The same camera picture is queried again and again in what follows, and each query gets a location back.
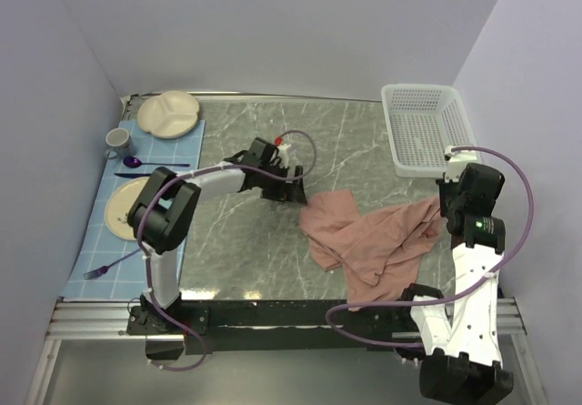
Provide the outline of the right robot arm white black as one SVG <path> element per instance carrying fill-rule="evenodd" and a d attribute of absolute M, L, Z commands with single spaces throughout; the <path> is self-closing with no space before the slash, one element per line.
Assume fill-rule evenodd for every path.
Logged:
<path fill-rule="evenodd" d="M 455 266 L 457 300 L 420 284 L 406 288 L 399 323 L 418 330 L 422 345 L 399 349 L 420 368 L 423 397 L 445 404 L 498 404 L 514 388 L 503 367 L 497 336 L 498 273 L 506 227 L 492 215 L 505 182 L 496 169 L 468 164 L 457 180 L 438 181 L 441 214 L 447 220 Z"/>

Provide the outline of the pink printed t shirt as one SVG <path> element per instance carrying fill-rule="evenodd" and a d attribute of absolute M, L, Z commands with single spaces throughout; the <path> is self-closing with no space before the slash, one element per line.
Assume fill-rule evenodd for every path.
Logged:
<path fill-rule="evenodd" d="M 416 281 L 420 261 L 442 235 L 437 196 L 361 215 L 348 189 L 317 193 L 300 210 L 310 255 L 341 268 L 349 303 L 394 301 Z"/>

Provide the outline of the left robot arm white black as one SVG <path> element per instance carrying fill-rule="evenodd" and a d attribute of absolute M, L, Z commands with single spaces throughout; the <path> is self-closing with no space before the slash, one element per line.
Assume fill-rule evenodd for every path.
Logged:
<path fill-rule="evenodd" d="M 314 167 L 290 167 L 288 144 L 281 138 L 272 143 L 258 137 L 249 149 L 211 167 L 188 172 L 155 169 L 127 214 L 145 261 L 143 298 L 153 305 L 148 323 L 162 334 L 179 326 L 181 312 L 174 306 L 181 299 L 177 249 L 199 203 L 258 188 L 267 200 L 304 205 L 303 178 Z"/>

